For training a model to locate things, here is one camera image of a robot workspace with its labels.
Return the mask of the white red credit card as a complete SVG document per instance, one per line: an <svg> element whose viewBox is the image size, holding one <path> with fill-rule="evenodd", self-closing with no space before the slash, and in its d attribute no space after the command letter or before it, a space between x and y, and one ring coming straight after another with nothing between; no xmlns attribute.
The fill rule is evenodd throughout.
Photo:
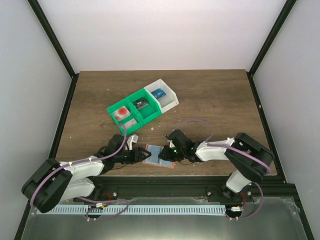
<svg viewBox="0 0 320 240"><path fill-rule="evenodd" d="M138 123L137 120L135 118L132 118L129 121L123 123L121 127L122 129L126 129L128 131L130 128L134 127L137 123Z"/></svg>

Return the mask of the green front plastic bin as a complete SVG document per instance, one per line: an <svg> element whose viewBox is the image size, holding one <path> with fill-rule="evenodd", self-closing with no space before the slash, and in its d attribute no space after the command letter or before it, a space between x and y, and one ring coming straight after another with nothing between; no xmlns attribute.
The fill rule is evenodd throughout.
<svg viewBox="0 0 320 240"><path fill-rule="evenodd" d="M130 135L143 126L141 114L127 98L107 107L106 110L122 133L126 130Z"/></svg>

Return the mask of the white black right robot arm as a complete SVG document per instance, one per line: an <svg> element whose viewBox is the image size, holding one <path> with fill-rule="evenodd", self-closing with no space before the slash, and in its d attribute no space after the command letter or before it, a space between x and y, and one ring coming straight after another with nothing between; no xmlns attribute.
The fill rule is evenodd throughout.
<svg viewBox="0 0 320 240"><path fill-rule="evenodd" d="M222 141L192 141L181 130L174 130L166 136L168 144L158 157L165 161L176 162L183 159L191 163L208 161L229 161L236 168L220 194L229 202L236 200L240 192L251 183L261 183L264 176L271 172L274 153L244 132Z"/></svg>

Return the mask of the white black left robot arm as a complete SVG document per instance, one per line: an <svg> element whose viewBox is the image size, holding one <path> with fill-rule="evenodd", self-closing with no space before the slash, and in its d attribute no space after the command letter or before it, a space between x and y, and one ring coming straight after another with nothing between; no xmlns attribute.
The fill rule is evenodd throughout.
<svg viewBox="0 0 320 240"><path fill-rule="evenodd" d="M143 147L135 147L137 135L125 138L115 134L97 153L76 161L47 159L22 186L22 194L32 207L41 213L51 211L57 204L69 199L86 197L97 202L102 189L90 179L111 171L115 164L133 165L152 154Z"/></svg>

